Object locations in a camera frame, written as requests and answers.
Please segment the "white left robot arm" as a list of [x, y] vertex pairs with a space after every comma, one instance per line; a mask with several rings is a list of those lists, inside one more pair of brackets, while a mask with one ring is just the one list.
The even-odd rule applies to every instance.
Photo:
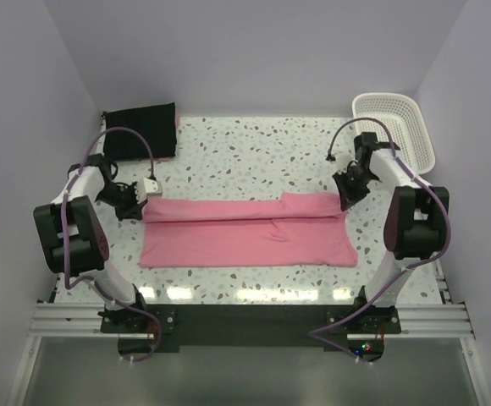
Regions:
[[60, 195], [36, 207], [33, 218], [46, 263], [63, 274], [65, 287], [86, 283], [104, 301], [105, 316], [121, 312], [121, 323], [140, 332], [149, 324], [150, 311], [138, 288], [109, 261], [109, 242], [94, 209], [101, 201], [120, 221], [142, 219], [146, 194], [137, 182], [117, 182], [117, 173], [117, 163], [104, 155], [88, 156], [85, 166], [70, 167]]

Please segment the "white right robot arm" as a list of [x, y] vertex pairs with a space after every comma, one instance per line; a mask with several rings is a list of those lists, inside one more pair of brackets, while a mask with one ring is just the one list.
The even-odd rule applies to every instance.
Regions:
[[385, 254], [373, 278], [361, 289], [366, 300], [351, 312], [354, 327], [371, 332], [382, 321], [380, 308], [394, 307], [416, 268], [436, 261], [450, 240], [450, 194], [409, 168], [400, 150], [381, 142], [373, 132], [354, 139], [355, 157], [333, 175], [342, 211], [364, 200], [368, 184], [381, 182], [391, 193], [383, 226]]

